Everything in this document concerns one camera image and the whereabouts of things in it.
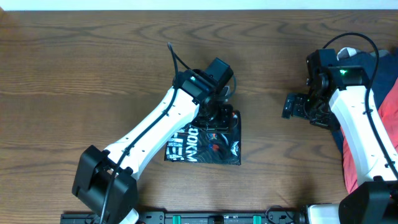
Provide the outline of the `black orange patterned jersey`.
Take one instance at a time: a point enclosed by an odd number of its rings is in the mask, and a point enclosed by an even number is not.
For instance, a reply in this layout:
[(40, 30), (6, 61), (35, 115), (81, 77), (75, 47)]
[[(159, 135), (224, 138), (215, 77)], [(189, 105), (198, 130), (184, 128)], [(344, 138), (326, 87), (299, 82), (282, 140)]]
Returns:
[(204, 131), (187, 124), (165, 145), (164, 160), (221, 165), (241, 165), (241, 114), (232, 113), (232, 129), (228, 133)]

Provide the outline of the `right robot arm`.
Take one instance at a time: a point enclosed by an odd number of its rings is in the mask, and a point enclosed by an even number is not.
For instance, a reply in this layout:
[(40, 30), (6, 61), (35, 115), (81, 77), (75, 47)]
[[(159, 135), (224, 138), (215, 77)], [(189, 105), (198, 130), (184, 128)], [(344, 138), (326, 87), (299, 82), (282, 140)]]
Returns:
[(341, 128), (353, 156), (358, 188), (340, 203), (307, 205), (296, 223), (397, 223), (397, 152), (377, 112), (361, 66), (341, 65), (333, 49), (307, 57), (307, 94), (287, 95), (282, 117), (324, 129)]

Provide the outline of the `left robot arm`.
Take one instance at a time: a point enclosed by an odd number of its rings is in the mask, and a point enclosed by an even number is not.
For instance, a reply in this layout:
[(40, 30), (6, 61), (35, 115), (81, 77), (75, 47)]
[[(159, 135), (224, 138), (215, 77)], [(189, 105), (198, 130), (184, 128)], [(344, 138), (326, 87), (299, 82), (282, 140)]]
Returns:
[(137, 181), (167, 143), (193, 160), (198, 143), (231, 132), (233, 109), (224, 101), (230, 68), (178, 72), (159, 105), (121, 139), (80, 156), (72, 193), (99, 216), (100, 223), (135, 223)]

